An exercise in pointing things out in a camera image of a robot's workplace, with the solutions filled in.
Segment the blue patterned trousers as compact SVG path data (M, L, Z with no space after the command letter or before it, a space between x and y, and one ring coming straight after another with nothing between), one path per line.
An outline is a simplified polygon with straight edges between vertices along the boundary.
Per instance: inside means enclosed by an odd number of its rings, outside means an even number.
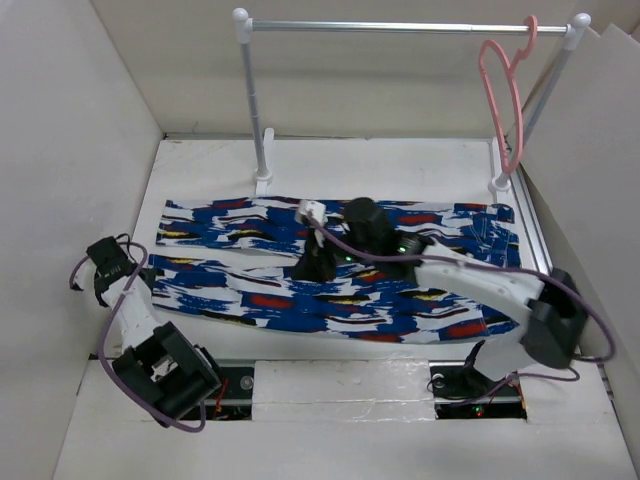
M161 246L247 251L299 258L306 229L295 197L166 202ZM521 263L515 213L505 204L384 200L392 225L500 267ZM299 281L288 266L247 267L154 254L156 307L212 320L282 331L385 343L474 341L511 332L516 322L441 289L395 280L353 258L326 283Z

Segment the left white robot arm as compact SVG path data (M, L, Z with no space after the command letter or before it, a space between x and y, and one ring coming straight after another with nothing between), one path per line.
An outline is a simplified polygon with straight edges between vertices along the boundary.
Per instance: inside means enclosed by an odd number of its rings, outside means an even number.
M152 304L156 270L144 246L126 234L102 238L86 249L69 287L91 289L109 310L98 360L114 384L165 428L197 433L206 422L205 400L224 386L219 365Z

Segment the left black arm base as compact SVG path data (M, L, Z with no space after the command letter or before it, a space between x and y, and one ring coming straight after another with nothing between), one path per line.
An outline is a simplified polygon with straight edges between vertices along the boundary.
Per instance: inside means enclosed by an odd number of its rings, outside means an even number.
M252 417L255 363L222 362L223 386L205 400L208 421L244 421Z

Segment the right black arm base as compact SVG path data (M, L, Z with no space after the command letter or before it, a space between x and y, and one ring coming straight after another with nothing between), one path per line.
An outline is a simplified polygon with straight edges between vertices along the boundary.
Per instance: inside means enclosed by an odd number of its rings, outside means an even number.
M433 395L437 420L526 420L522 391L516 380L491 380L475 369L484 341L463 361L430 361L426 388Z

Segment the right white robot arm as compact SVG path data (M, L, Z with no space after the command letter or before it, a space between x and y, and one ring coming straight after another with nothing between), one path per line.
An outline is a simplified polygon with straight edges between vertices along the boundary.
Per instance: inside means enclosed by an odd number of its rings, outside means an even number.
M571 368L588 315L570 275L462 254L397 228L370 198L343 213L341 235L328 229L323 203L303 200L295 214L308 235L291 277L305 288L337 288L335 310L321 305L330 331L366 341L470 342L462 381L476 394L531 365Z

